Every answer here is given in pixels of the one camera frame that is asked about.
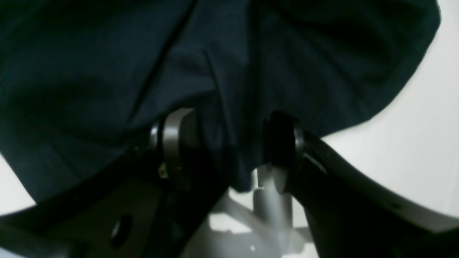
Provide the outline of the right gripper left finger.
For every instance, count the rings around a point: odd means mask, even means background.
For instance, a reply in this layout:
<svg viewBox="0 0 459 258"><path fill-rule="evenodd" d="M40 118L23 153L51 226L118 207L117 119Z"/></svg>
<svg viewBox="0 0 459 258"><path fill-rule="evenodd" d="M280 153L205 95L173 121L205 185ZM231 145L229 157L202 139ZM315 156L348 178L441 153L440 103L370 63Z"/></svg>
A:
<svg viewBox="0 0 459 258"><path fill-rule="evenodd" d="M194 109L160 117L98 174L1 216L1 257L141 258L162 194L190 190L199 147Z"/></svg>

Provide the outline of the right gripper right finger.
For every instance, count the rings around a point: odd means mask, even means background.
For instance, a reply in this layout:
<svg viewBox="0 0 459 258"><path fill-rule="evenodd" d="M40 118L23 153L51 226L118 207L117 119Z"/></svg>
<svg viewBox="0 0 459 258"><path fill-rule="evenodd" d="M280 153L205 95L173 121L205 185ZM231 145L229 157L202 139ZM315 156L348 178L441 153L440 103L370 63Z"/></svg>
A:
<svg viewBox="0 0 459 258"><path fill-rule="evenodd" d="M265 124L280 194L304 208L320 258L457 258L458 218L390 191L287 113Z"/></svg>

